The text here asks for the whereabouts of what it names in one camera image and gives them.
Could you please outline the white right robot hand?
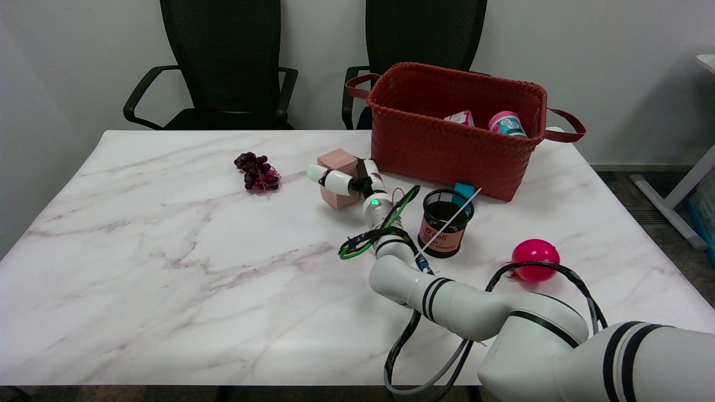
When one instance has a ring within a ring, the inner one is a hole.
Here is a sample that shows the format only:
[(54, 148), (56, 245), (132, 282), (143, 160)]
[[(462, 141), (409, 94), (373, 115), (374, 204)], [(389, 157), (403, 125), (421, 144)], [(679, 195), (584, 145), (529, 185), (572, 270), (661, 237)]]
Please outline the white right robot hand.
[(343, 197), (360, 195), (363, 197), (363, 211), (368, 227), (376, 229), (386, 220), (393, 203), (373, 159), (358, 159), (357, 175), (319, 165), (309, 165), (307, 177), (330, 193)]

